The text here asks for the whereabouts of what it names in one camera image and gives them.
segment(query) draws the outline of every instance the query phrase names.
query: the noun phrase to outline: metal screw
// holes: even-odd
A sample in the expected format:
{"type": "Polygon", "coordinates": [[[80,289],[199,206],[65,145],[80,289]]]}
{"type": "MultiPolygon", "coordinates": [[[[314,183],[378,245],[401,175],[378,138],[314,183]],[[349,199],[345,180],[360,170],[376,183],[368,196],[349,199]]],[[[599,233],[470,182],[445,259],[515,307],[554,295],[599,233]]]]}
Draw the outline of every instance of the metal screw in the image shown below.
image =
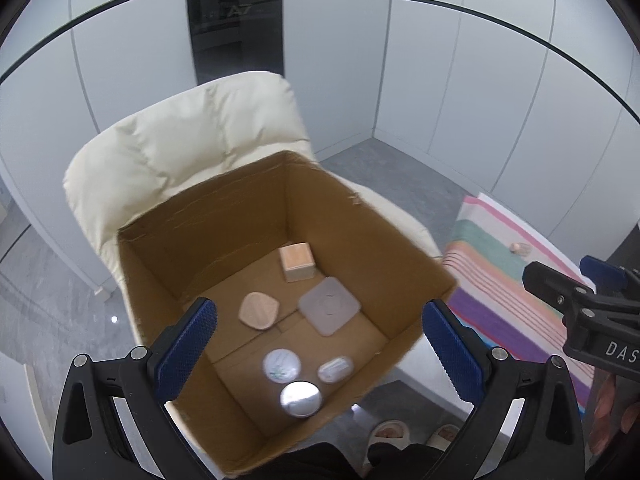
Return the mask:
{"type": "Polygon", "coordinates": [[[504,348],[501,348],[499,346],[491,350],[491,355],[498,359],[498,361],[504,361],[507,357],[509,357],[509,353],[504,348]]]}
{"type": "Polygon", "coordinates": [[[551,356],[551,364],[556,368],[562,368],[564,366],[564,360],[559,355],[551,356]]]}
{"type": "Polygon", "coordinates": [[[139,361],[140,359],[142,359],[144,356],[146,355],[146,348],[143,346],[136,346],[132,351],[131,351],[131,358],[135,359],[136,361],[139,361]]]}
{"type": "Polygon", "coordinates": [[[77,368],[84,366],[86,361],[87,361],[86,355],[84,354],[77,355],[76,357],[74,357],[74,366],[77,368]]]}

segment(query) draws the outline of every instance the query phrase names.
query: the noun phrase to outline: striped towel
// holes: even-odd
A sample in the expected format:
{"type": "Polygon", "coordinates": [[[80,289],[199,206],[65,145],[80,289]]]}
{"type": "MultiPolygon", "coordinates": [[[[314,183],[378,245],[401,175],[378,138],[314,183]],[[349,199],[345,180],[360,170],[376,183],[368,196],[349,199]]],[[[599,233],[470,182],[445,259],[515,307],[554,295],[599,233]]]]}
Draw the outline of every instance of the striped towel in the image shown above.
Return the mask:
{"type": "Polygon", "coordinates": [[[545,362],[552,354],[562,356],[584,412],[593,367],[564,355],[560,313],[524,290],[522,272],[533,261],[593,288],[567,257],[513,213],[483,194],[466,197],[442,260],[460,284],[448,305],[488,345],[502,346],[516,359],[545,362]],[[514,242],[529,244],[531,253],[511,253],[514,242]]]}

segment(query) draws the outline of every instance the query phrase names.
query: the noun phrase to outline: purple stripe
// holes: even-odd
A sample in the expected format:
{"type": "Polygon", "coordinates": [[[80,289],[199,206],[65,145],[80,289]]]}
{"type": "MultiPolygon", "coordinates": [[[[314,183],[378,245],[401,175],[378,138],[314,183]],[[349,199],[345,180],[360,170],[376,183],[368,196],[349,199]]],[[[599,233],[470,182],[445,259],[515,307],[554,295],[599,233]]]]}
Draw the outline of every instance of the purple stripe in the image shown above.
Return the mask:
{"type": "MultiPolygon", "coordinates": [[[[549,358],[547,352],[519,332],[516,327],[507,323],[462,288],[459,287],[455,290],[447,304],[456,316],[463,318],[466,323],[482,333],[486,338],[505,347],[518,359],[544,363],[549,358]]],[[[570,375],[574,383],[575,396],[578,399],[578,403],[584,407],[589,399],[591,385],[584,384],[573,374],[570,375]]]]}

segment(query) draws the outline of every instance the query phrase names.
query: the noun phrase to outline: green stripe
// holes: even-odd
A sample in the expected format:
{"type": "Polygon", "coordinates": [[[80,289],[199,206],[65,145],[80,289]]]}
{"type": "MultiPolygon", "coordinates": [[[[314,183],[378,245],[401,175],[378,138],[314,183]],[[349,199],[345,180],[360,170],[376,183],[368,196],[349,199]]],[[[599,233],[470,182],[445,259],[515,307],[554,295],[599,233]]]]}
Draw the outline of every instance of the green stripe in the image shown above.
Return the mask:
{"type": "Polygon", "coordinates": [[[516,282],[522,281],[524,260],[513,254],[504,244],[478,227],[471,220],[458,220],[453,225],[452,242],[466,242],[494,267],[498,267],[516,282]]]}

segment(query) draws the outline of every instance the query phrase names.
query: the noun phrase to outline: gray coaster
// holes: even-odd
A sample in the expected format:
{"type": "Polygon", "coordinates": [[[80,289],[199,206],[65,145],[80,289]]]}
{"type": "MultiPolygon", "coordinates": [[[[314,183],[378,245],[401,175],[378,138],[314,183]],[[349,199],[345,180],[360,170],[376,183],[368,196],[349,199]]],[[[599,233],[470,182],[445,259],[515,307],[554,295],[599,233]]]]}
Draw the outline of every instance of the gray coaster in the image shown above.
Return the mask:
{"type": "Polygon", "coordinates": [[[360,311],[360,302],[330,276],[302,296],[298,307],[320,335],[330,336],[360,311]]]}

